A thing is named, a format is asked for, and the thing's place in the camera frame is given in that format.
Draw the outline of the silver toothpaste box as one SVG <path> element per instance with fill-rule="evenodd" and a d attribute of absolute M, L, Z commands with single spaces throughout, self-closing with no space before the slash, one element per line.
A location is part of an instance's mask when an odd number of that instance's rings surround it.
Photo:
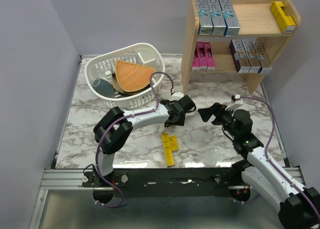
<path fill-rule="evenodd" d="M 259 62 L 259 59 L 257 57 L 257 54 L 255 52 L 255 49 L 253 47 L 252 42 L 247 39 L 242 39 L 241 41 L 242 41 L 247 59 L 250 64 L 249 73 L 257 73 L 258 74 L 261 69 L 261 64 Z"/>

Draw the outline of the pink toothpaste box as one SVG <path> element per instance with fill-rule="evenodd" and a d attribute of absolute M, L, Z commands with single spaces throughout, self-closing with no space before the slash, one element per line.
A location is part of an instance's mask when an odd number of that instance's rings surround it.
<path fill-rule="evenodd" d="M 192 72 L 199 72 L 199 71 L 200 71 L 200 64 L 199 64 L 199 59 L 198 59 L 198 53 L 197 53 L 196 50 L 194 51 L 194 55 L 193 55 L 191 71 L 192 71 Z"/>
<path fill-rule="evenodd" d="M 197 58 L 200 71 L 207 71 L 208 65 L 206 60 L 205 48 L 203 42 L 196 43 Z"/>
<path fill-rule="evenodd" d="M 212 54 L 212 46 L 209 42 L 204 42 L 204 52 L 205 52 L 205 59 L 207 64 L 207 71 L 214 72 L 216 69 L 216 63 Z"/>

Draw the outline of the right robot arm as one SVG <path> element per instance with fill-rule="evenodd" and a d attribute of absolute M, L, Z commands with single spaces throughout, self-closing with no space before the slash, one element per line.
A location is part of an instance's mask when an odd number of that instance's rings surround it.
<path fill-rule="evenodd" d="M 215 103 L 198 110 L 203 122 L 212 116 L 212 124 L 222 126 L 232 137 L 232 144 L 243 157 L 246 168 L 230 172 L 236 184 L 252 186 L 277 212 L 285 229 L 310 229 L 320 225 L 320 194 L 307 188 L 280 166 L 266 146 L 252 133 L 253 121 L 239 105 Z"/>

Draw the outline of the yellow toothpaste box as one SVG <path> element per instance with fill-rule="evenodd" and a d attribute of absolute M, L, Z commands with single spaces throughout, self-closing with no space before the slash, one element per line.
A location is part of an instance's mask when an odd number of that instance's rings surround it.
<path fill-rule="evenodd" d="M 161 141 L 164 149 L 164 157 L 167 167 L 173 167 L 175 165 L 174 157 L 170 145 L 169 135 L 167 133 L 161 134 Z"/>
<path fill-rule="evenodd" d="M 179 144 L 176 135 L 169 135 L 169 144 L 172 152 L 176 152 L 179 150 Z"/>
<path fill-rule="evenodd" d="M 291 34 L 296 29 L 296 24 L 291 16 L 286 15 L 285 5 L 282 1 L 272 1 L 270 11 L 273 14 L 281 32 L 283 34 Z"/>

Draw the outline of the metallic blue toothpaste box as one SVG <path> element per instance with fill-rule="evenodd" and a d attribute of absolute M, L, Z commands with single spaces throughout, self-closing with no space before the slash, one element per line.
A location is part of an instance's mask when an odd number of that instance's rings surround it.
<path fill-rule="evenodd" d="M 236 16 L 235 9 L 231 0 L 218 0 L 223 18 L 226 24 L 226 30 L 224 32 L 225 37 L 235 37 L 239 34 L 240 23 Z"/>
<path fill-rule="evenodd" d="M 212 36 L 224 36 L 227 29 L 219 0 L 207 0 L 211 21 L 213 24 Z"/>

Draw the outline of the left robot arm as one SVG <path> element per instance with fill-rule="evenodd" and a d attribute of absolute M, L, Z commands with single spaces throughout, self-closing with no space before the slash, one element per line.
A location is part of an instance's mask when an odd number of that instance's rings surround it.
<path fill-rule="evenodd" d="M 111 108 L 93 128 L 94 139 L 98 143 L 93 180 L 101 187 L 110 183 L 115 154 L 125 145 L 131 132 L 156 124 L 163 124 L 166 128 L 183 126 L 186 114 L 196 109 L 188 95 L 179 100 L 158 100 L 155 106 L 143 109 Z"/>

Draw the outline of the blue green toothpaste box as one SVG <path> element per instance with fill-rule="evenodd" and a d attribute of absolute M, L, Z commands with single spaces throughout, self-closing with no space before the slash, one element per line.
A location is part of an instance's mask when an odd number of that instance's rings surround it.
<path fill-rule="evenodd" d="M 213 23 L 207 0 L 195 0 L 199 18 L 199 36 L 211 36 L 213 31 Z"/>

